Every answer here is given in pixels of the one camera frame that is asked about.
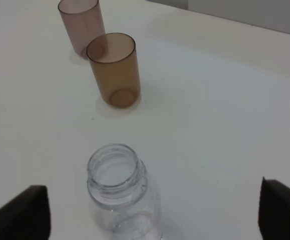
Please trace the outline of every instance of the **bottle opening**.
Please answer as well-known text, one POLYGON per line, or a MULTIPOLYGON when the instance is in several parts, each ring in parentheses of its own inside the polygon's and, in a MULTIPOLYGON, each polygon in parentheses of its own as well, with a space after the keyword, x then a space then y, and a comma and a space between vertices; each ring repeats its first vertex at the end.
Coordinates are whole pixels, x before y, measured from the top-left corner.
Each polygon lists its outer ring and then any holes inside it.
POLYGON ((96 188, 119 189, 138 168, 136 153, 126 145, 110 144, 97 150, 88 162, 88 179, 96 188))

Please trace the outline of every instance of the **brown plastic cup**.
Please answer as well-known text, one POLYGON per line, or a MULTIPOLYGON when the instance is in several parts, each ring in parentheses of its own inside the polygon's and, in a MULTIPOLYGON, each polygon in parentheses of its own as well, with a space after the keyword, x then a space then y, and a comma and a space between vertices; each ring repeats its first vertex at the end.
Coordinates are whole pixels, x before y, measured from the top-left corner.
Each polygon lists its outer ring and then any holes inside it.
POLYGON ((87 45, 105 34, 99 0, 61 0, 58 10, 74 51, 87 59, 87 45))
POLYGON ((108 33, 91 41, 87 57, 103 100, 114 107, 132 105, 140 94, 136 43, 123 33, 108 33))

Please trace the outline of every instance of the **clear plastic bottle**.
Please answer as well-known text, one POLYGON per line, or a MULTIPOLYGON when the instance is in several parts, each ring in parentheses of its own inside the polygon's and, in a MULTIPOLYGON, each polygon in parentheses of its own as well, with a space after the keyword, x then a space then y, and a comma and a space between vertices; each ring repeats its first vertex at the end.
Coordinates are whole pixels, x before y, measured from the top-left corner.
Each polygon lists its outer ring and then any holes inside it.
POLYGON ((90 158, 87 171, 91 210, 109 239, 162 239, 158 188, 130 147, 100 148, 90 158))

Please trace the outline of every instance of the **bottle neck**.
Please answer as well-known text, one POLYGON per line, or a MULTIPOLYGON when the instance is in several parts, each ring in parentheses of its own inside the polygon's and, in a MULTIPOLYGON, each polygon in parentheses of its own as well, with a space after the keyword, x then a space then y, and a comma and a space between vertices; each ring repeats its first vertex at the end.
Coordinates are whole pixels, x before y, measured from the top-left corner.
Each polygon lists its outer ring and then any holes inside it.
POLYGON ((136 153, 121 144, 96 151, 88 162, 88 191, 104 209, 129 206, 147 189, 146 167, 136 153))

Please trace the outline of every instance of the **white table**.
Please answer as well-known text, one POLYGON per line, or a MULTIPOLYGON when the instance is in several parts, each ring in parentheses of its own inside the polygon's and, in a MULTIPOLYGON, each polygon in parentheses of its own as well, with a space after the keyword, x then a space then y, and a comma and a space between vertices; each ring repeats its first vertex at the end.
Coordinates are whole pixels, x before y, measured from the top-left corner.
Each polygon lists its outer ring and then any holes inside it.
POLYGON ((52 240, 101 240, 86 165, 132 147, 160 187, 166 240, 259 240, 261 178, 290 186, 290 35, 144 0, 102 0, 137 43, 142 98, 100 99, 57 0, 0 0, 0 207, 46 185, 52 240))

